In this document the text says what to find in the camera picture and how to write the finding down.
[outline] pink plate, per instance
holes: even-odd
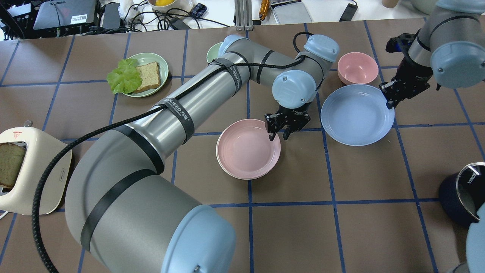
[[[248,180],[260,178],[276,165],[281,152],[279,136],[271,142],[258,119],[243,119],[222,132],[216,146],[217,161],[229,175]]]

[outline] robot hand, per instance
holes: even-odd
[[[396,76],[379,85],[389,109],[428,89],[433,74],[437,90],[485,81],[485,37],[478,19],[483,12],[485,0],[439,0],[418,33],[388,42],[387,52],[404,54]]]

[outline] lettuce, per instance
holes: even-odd
[[[121,60],[118,63],[118,68],[108,73],[106,81],[108,81],[113,94],[130,94],[142,85],[142,78],[140,78],[140,73],[136,70],[137,64],[138,60]]]

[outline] white label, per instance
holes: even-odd
[[[73,17],[71,17],[71,25],[72,24],[85,23],[86,20],[87,20],[87,18],[88,18],[88,15],[87,14],[73,16]]]

